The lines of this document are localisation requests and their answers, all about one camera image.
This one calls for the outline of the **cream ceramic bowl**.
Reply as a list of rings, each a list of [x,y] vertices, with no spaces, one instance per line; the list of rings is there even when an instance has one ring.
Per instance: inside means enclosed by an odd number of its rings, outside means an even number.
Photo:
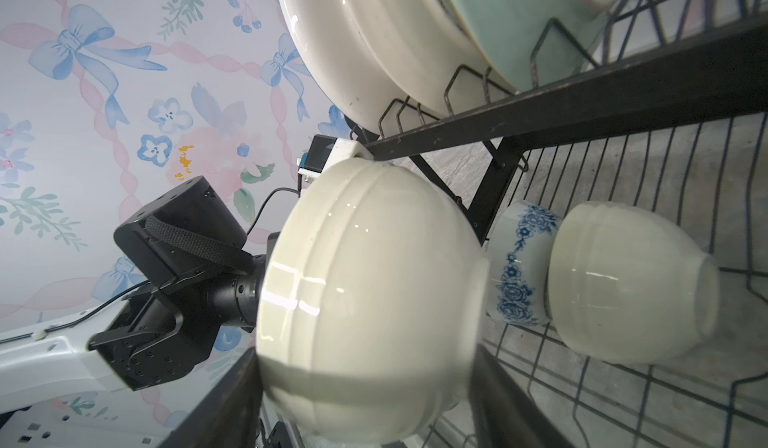
[[[329,168],[267,265],[255,329],[266,396],[333,442],[417,433],[468,395],[489,271],[431,183],[358,158]]]
[[[618,203],[586,202],[565,217],[548,269],[554,326],[571,350],[600,361],[653,364],[715,331],[720,272],[676,224]]]

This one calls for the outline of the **blue floral bowl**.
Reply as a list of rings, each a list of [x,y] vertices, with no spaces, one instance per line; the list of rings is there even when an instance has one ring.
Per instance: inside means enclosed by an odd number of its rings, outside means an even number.
[[[486,312],[492,319],[528,327],[551,321],[548,268],[561,224],[554,212],[522,200],[502,213],[487,244]]]

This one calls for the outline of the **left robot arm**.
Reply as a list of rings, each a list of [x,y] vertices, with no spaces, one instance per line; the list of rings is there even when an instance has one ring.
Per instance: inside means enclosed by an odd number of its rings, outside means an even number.
[[[114,232],[143,281],[73,320],[1,340],[1,410],[85,391],[140,391],[205,361],[220,330],[252,332],[267,259],[203,177],[142,207]]]

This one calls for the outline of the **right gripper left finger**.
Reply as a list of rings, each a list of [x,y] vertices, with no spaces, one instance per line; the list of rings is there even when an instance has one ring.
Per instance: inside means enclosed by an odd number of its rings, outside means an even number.
[[[255,447],[262,395],[258,358],[249,348],[160,447]]]

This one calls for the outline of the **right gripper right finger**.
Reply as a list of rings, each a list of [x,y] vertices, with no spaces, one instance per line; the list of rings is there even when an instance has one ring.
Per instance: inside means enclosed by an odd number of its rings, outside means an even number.
[[[468,400],[479,448],[573,447],[482,345],[474,357]]]

